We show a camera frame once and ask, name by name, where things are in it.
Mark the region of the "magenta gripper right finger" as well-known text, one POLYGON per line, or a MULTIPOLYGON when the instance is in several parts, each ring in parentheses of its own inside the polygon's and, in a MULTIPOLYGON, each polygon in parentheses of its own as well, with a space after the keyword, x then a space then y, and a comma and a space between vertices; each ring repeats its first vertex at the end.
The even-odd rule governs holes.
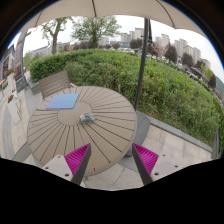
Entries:
POLYGON ((143 185, 150 184, 181 169, 171 158, 158 155, 138 144, 132 144, 132 155, 143 185))

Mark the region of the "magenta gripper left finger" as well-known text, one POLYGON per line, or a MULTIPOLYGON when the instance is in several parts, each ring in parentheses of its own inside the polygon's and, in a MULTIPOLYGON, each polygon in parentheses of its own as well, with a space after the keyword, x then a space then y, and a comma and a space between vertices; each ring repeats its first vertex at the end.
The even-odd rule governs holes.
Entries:
POLYGON ((91 144, 86 144, 66 156, 56 155, 43 170, 80 185, 91 155, 91 144))

